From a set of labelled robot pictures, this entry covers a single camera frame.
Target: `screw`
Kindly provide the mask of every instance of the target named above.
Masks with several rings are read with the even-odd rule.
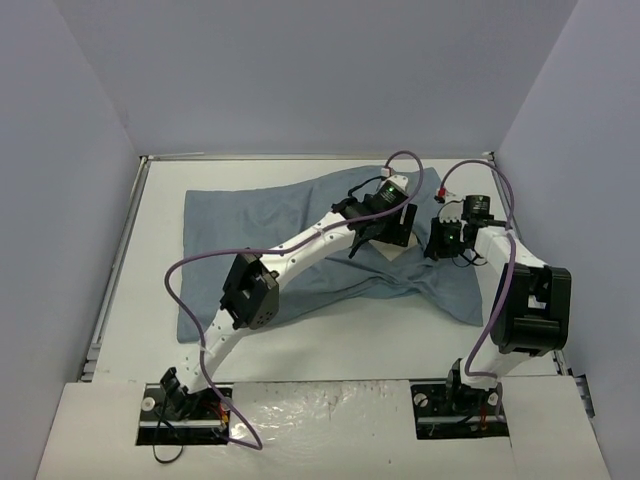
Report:
[[[156,401],[152,397],[145,397],[142,400],[142,405],[140,405],[140,408],[142,409],[143,412],[150,412],[151,410],[153,410],[153,407],[155,406],[156,406]]]
[[[429,399],[424,393],[416,393],[413,397],[413,403],[420,408],[424,408],[429,405]]]
[[[495,407],[498,404],[498,394],[496,392],[493,392],[491,395],[489,395],[487,403],[492,407]]]

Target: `white platform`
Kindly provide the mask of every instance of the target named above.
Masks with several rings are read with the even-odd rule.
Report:
[[[573,379],[508,378],[504,388],[510,439],[427,441],[416,440],[406,381],[238,384],[234,402],[264,450],[186,447],[163,466],[135,446],[142,385],[69,384],[38,479],[609,478]],[[232,434],[249,436],[234,424]]]
[[[150,447],[135,446],[144,384],[157,382],[190,348],[176,340],[177,307],[162,286],[182,254],[185,192],[289,184],[371,163],[152,163],[94,381],[65,388],[38,478],[608,479],[574,381],[556,375],[550,356],[503,382],[510,438],[417,440],[406,379],[444,377],[480,333],[419,297],[348,300],[243,339],[216,378],[235,383],[234,403],[260,433],[262,452],[187,447],[162,466]],[[443,175],[454,163],[425,166]],[[410,161],[395,166],[415,168]],[[469,166],[449,187],[490,195],[504,218],[488,169]],[[485,321],[497,281],[490,272],[477,269]],[[179,281],[176,275],[176,287]],[[236,421],[232,435],[248,438]],[[161,455],[175,453],[163,448]]]
[[[117,286],[94,382],[157,382],[189,350],[176,340],[177,305],[165,293],[165,270],[182,256],[185,192],[240,190],[291,184],[378,160],[238,160],[152,162]],[[424,161],[440,176],[456,160]],[[412,160],[394,161],[400,171]],[[447,186],[459,194],[493,199],[504,218],[489,169],[468,165]],[[477,269],[485,321],[497,279]],[[174,276],[179,287],[180,274]],[[421,297],[353,299],[304,321],[243,339],[216,372],[223,382],[440,378],[465,356],[480,333]],[[550,356],[520,366],[514,375],[555,375]]]

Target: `gray towel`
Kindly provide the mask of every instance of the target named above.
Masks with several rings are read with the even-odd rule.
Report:
[[[462,322],[482,325],[482,297],[474,269],[458,268],[451,260],[433,262],[423,257],[431,219],[440,207],[433,200],[440,178],[432,168],[424,173],[422,189],[413,201],[418,206],[413,231],[421,245],[391,262],[371,245],[361,247],[353,259],[348,258],[348,250],[327,257],[280,292],[280,311],[270,325],[291,322],[346,298],[412,294],[424,295]],[[358,167],[285,187],[188,191],[184,207],[184,255],[224,248],[276,246],[322,218],[332,203],[347,196],[349,188],[376,175],[380,175],[380,167]],[[405,175],[409,177],[409,189],[413,188],[418,174]],[[370,183],[356,195],[362,198],[365,193],[373,193],[377,183]],[[222,284],[233,258],[228,255],[200,260],[182,269],[180,296],[205,329],[220,306]],[[180,311],[178,341],[196,340],[195,327]]]

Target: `white wall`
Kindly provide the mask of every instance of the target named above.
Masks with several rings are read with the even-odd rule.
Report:
[[[0,4],[0,478],[32,478],[77,379],[137,159],[55,5]]]
[[[640,472],[640,2],[580,0],[498,152],[526,242],[573,274],[568,353],[616,479]]]
[[[576,0],[55,0],[142,153],[495,150]]]

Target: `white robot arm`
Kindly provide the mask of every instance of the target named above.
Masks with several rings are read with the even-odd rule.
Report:
[[[383,173],[385,171],[391,173],[388,169],[383,169]],[[334,205],[332,211],[307,230],[271,249],[286,251],[316,236],[290,253],[264,257],[238,255],[225,282],[221,310],[205,332],[207,372],[213,374],[243,337],[269,323],[278,310],[279,289],[314,263],[349,248],[352,249],[350,256],[353,256],[363,243],[374,239],[406,246],[416,211],[412,204],[385,221],[368,222],[366,225],[354,223],[328,231],[325,228],[346,218],[381,211],[397,204],[407,198],[407,184],[408,178],[403,175],[388,176],[381,182],[375,195],[365,197],[364,204],[349,197]],[[183,387],[181,390],[186,389],[189,394],[208,387],[202,375],[199,354],[200,347],[194,347],[175,367],[175,378]]]
[[[407,198],[406,185],[406,177],[395,175],[383,181],[378,192],[364,201],[369,201],[367,208],[353,197],[334,205],[332,211],[312,227],[274,248],[286,251],[304,239],[316,236],[290,253],[262,258],[252,254],[238,255],[224,285],[222,310],[205,333],[205,366],[209,374],[245,335],[265,326],[275,316],[279,288],[306,268],[340,250],[352,248],[353,255],[368,240],[406,246],[415,215],[413,205],[409,205],[412,209],[407,208],[402,215],[390,217],[385,222],[353,223],[324,230],[327,225],[361,216],[363,211],[366,215],[376,209],[385,210],[393,202],[397,204],[398,198]],[[375,200],[382,203],[372,207],[371,201]],[[571,286],[571,277],[565,269],[546,265],[517,239],[514,273],[512,278],[507,278],[511,255],[507,235],[512,233],[504,229],[504,222],[494,220],[489,214],[489,197],[471,195],[455,202],[463,204],[462,213],[459,217],[449,215],[444,220],[438,215],[432,220],[425,256],[439,260],[473,250],[476,257],[483,258],[497,275],[501,275],[496,299],[505,283],[509,288],[504,306],[491,328],[491,340],[487,338],[477,351],[472,351],[471,361],[468,361],[469,357],[458,359],[449,372],[452,380],[448,382],[451,385],[448,386],[447,401],[453,405],[453,410],[456,403],[460,406],[465,402],[476,402],[478,397],[486,399],[487,392],[497,387],[500,378],[520,363],[564,346]],[[394,241],[397,232],[401,232],[399,242]],[[194,347],[161,380],[176,410],[188,403],[188,397],[208,387],[199,355],[200,347]]]

